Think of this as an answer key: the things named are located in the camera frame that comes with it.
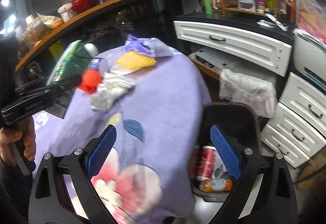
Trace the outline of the left hand yellow nails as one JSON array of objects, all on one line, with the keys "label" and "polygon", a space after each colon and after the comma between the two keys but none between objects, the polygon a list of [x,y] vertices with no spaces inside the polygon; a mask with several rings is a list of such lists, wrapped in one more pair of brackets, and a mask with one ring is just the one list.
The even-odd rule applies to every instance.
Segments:
[{"label": "left hand yellow nails", "polygon": [[28,161],[33,161],[36,154],[36,141],[34,120],[30,116],[27,119],[27,128],[22,132],[20,128],[1,128],[1,160],[9,167],[17,167],[18,163],[10,148],[10,143],[17,142],[23,139],[24,143],[24,157]]}]

